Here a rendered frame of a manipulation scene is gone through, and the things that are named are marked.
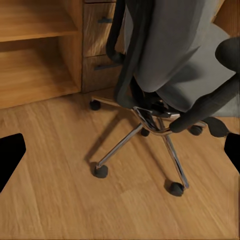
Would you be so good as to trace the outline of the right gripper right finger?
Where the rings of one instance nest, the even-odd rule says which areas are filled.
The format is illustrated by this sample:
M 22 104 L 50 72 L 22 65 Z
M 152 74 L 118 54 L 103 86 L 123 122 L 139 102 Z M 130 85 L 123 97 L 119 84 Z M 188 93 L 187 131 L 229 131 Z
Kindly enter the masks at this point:
M 224 151 L 240 173 L 240 135 L 231 132 L 228 133 Z

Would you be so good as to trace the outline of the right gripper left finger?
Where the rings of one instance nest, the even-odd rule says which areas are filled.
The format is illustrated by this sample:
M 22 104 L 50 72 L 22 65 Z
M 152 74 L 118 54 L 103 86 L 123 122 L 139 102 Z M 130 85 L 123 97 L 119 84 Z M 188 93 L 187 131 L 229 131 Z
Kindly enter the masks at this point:
M 26 152 L 22 133 L 0 138 L 0 193 Z

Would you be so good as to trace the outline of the swivel chair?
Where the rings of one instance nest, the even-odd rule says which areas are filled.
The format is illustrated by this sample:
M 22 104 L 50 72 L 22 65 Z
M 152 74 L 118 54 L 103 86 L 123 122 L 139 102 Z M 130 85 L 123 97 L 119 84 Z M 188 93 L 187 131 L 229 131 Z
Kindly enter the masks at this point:
M 182 181 L 170 192 L 182 197 L 190 186 L 169 134 L 191 128 L 198 136 L 229 130 L 216 117 L 240 117 L 240 37 L 212 23 L 218 0 L 116 0 L 105 46 L 107 57 L 122 65 L 113 99 L 92 95 L 94 111 L 101 102 L 132 111 L 140 121 L 99 163 L 94 173 L 108 175 L 104 164 L 137 132 L 161 136 Z M 115 50 L 124 13 L 124 50 Z M 125 95 L 130 86 L 132 97 Z M 168 128 L 162 119 L 171 120 Z

